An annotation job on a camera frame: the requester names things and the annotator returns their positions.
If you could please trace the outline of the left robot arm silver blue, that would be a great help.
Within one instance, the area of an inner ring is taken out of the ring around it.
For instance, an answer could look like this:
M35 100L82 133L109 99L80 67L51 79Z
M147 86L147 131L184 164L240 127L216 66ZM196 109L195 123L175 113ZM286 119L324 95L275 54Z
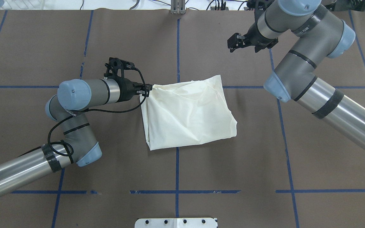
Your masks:
M45 143L0 165L0 197L70 164L83 167L99 159L102 151L86 113L135 95L145 99L152 87L122 77L62 82L45 106L48 117L56 121Z

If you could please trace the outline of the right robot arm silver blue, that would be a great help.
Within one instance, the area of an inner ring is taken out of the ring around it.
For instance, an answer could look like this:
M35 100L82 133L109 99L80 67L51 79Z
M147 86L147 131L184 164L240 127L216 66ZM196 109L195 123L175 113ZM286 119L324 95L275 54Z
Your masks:
M271 49L291 31L298 41L275 67L263 87L282 102L293 100L365 150L365 108L316 76L325 58L348 50L356 34L320 0L274 0L262 9L246 34L227 40L230 52L253 46Z

